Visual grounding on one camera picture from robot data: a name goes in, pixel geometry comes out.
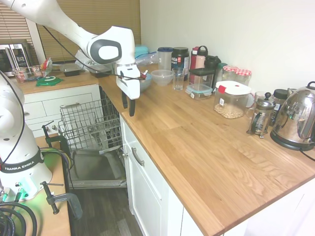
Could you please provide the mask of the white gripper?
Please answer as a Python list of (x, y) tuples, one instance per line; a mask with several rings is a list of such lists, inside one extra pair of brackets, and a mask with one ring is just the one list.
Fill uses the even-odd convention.
[(129, 100), (129, 116), (135, 114), (136, 100), (140, 97), (140, 71), (135, 63), (122, 65), (115, 64), (116, 84), (122, 90), (123, 108), (128, 107), (127, 96)]

